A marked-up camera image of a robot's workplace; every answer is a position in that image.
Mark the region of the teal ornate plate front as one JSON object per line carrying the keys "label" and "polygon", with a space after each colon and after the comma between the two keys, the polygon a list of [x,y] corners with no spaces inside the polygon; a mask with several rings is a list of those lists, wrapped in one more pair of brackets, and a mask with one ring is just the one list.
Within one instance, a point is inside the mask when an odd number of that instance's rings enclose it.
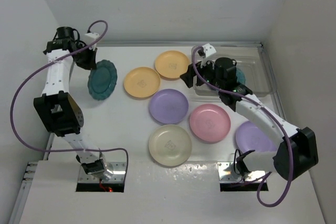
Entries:
{"label": "teal ornate plate front", "polygon": [[246,84],[246,76],[244,74],[244,72],[239,69],[239,68],[236,68],[236,77],[237,77],[237,81],[243,85]]}

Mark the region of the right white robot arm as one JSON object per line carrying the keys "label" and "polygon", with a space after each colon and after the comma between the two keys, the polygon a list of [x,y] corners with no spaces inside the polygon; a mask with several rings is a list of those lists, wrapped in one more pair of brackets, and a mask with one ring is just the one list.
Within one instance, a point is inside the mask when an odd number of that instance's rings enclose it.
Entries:
{"label": "right white robot arm", "polygon": [[221,57],[204,65],[193,62],[180,78],[188,88],[205,84],[216,90],[226,106],[255,124],[276,146],[275,151],[258,153],[252,149],[241,154],[235,161],[241,176],[263,170],[290,182],[318,164],[314,131],[300,129],[264,106],[251,89],[238,81],[234,60]]}

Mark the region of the teal ornate plate back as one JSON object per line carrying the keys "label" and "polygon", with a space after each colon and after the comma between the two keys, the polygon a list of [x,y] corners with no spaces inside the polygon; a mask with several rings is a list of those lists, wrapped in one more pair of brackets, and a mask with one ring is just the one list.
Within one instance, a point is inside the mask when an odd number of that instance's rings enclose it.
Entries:
{"label": "teal ornate plate back", "polygon": [[97,68],[90,71],[88,79],[89,94],[94,100],[103,101],[114,91],[118,80],[117,69],[113,62],[101,60]]}

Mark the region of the teal ornate plate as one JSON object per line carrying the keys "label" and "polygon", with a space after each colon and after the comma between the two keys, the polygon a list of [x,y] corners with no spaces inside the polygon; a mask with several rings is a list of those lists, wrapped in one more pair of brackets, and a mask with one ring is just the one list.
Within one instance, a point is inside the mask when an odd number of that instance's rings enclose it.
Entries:
{"label": "teal ornate plate", "polygon": [[237,81],[243,85],[246,84],[246,76],[244,74],[244,72],[239,69],[239,68],[236,68],[236,77],[237,77]]}
{"label": "teal ornate plate", "polygon": [[118,80],[117,69],[113,62],[101,60],[97,68],[90,71],[88,79],[89,94],[94,100],[103,101],[114,91]]}

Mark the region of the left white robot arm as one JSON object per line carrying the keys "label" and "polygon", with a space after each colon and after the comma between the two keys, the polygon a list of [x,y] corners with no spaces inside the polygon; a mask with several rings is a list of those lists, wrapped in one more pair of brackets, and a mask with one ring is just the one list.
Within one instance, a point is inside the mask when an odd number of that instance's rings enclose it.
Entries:
{"label": "left white robot arm", "polygon": [[44,51],[51,65],[41,96],[34,98],[34,108],[46,130],[65,140],[77,153],[76,159],[84,172],[104,180],[108,167],[104,155],[81,135],[83,113],[69,93],[72,64],[85,70],[97,68],[96,47],[85,46],[76,29],[57,28],[54,39],[47,43]]}

